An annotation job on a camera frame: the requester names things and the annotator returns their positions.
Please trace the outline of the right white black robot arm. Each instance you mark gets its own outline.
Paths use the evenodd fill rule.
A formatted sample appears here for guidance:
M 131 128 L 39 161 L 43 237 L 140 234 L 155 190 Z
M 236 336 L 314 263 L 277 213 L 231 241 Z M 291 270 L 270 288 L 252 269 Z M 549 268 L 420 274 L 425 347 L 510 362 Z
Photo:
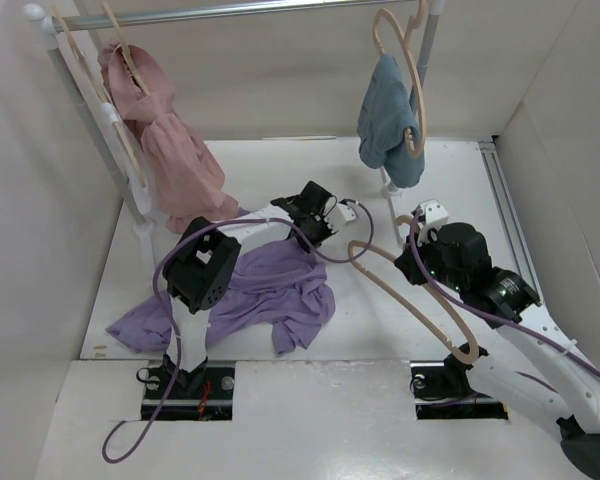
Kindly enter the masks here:
M 486 239 L 472 225 L 403 221 L 409 235 L 394 264 L 406 279 L 483 319 L 548 383 L 541 386 L 479 348 L 474 363 L 459 359 L 442 369 L 445 387 L 456 394 L 470 389 L 513 408 L 554 439 L 578 471 L 600 479 L 600 370 L 558 327 L 536 290 L 493 264 Z

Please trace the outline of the purple t shirt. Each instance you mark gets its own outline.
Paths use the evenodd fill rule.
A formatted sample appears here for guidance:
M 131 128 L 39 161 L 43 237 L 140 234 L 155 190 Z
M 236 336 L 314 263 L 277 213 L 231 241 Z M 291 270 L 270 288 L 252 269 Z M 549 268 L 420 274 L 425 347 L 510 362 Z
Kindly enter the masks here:
M 191 314 L 167 292 L 132 308 L 107 333 L 134 353 L 181 352 L 185 361 L 202 359 L 208 348 L 258 324 L 272 328 L 273 353 L 308 348 L 336 310 L 327 272 L 305 252 L 290 220 L 280 210 L 256 213 L 220 232 L 241 246 L 227 291 L 210 311 Z

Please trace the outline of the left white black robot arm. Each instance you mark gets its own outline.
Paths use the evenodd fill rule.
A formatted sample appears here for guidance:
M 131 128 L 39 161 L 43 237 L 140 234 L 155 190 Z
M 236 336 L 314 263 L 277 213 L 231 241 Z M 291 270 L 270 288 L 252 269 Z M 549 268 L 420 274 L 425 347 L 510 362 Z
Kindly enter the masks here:
M 206 345 L 259 323 L 271 325 L 276 355 L 311 344 L 336 309 L 314 251 L 337 231 L 326 220 L 332 198 L 310 181 L 268 205 L 276 219 L 269 225 L 252 215 L 223 229 L 203 217 L 190 222 L 162 275 L 190 313 L 209 311 Z

